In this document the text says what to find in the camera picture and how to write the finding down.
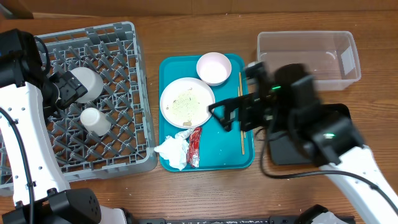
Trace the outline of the red snack wrapper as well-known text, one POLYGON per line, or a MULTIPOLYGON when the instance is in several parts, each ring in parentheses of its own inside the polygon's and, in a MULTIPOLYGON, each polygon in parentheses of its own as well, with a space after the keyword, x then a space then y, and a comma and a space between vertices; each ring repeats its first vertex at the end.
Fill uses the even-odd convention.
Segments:
POLYGON ((193 130, 189 137, 189 147, 187 152, 187 162, 193 168, 198 168, 200 163, 200 139, 202 127, 193 130))

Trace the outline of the white napkin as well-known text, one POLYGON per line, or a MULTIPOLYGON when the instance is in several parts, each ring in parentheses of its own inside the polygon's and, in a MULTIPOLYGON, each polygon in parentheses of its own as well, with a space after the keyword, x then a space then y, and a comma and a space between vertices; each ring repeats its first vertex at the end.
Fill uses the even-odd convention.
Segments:
POLYGON ((167 136, 165 141, 154 148, 161 158, 168 160, 169 166, 182 170, 187 165, 187 152, 189 143, 187 139, 193 133, 194 129, 187 129, 178 132, 174 137, 167 136))

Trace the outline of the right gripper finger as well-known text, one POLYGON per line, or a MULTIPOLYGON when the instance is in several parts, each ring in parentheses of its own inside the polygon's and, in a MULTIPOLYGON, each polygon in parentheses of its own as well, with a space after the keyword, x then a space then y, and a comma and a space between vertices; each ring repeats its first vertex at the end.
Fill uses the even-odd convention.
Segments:
POLYGON ((243 95, 243 96, 239 96, 239 97, 235 97, 235 98, 228 98, 228 99, 213 103, 212 105, 209 105, 208 109, 213 110, 220 106, 224 106, 225 108, 236 109, 236 108, 239 108, 240 106, 242 106, 243 101, 247 98, 249 98, 248 95, 243 95))
POLYGON ((234 113, 238 108, 239 106, 233 104, 212 104, 208 107, 208 111, 213 117, 215 117, 217 122, 226 132, 230 132, 232 130, 232 123, 234 122, 234 118, 231 117, 231 113, 234 113), (215 113, 215 109, 219 107, 223 107, 223 117, 219 117, 215 113))

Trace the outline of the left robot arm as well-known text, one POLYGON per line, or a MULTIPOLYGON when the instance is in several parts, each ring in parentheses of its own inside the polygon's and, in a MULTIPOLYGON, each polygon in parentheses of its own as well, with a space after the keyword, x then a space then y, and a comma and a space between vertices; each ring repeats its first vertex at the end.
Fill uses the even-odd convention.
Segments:
POLYGON ((90 189, 72 189, 60 170, 46 121, 71 104, 99 97, 101 77, 88 68, 50 73, 37 36, 1 34, 1 135, 11 165, 14 210, 4 223, 134 223, 124 208, 100 205, 90 189))

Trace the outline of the grey white bowl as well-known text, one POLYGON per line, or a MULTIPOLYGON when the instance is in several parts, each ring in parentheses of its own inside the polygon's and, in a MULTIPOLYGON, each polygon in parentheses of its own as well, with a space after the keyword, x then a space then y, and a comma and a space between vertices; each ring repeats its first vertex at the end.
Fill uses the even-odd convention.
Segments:
POLYGON ((88 90, 86 94, 77 99, 78 103, 87 103, 100 96, 103 91, 103 79, 101 76, 86 67, 78 67, 71 70, 71 73, 88 90))

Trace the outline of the white cup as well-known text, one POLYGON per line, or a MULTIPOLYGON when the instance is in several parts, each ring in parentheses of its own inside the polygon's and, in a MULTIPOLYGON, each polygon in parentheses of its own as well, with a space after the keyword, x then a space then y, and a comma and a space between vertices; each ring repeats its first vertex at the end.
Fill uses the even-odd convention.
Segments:
POLYGON ((106 119, 106 115, 95 108, 83 110, 80 121, 89 133, 98 136, 104 136, 111 129, 111 123, 106 119))

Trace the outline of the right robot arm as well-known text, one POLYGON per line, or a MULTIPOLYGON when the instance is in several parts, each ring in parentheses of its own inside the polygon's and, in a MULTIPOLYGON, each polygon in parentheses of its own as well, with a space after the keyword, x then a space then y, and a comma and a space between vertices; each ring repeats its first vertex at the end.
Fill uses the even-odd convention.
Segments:
POLYGON ((240 129, 265 131, 263 152, 301 155, 327 176, 366 223, 396 223, 397 194, 380 171, 373 152, 343 104, 324 104, 313 76, 301 63, 269 74, 262 62, 245 68, 256 90, 209 106, 223 108, 218 122, 230 131, 237 112, 240 129))

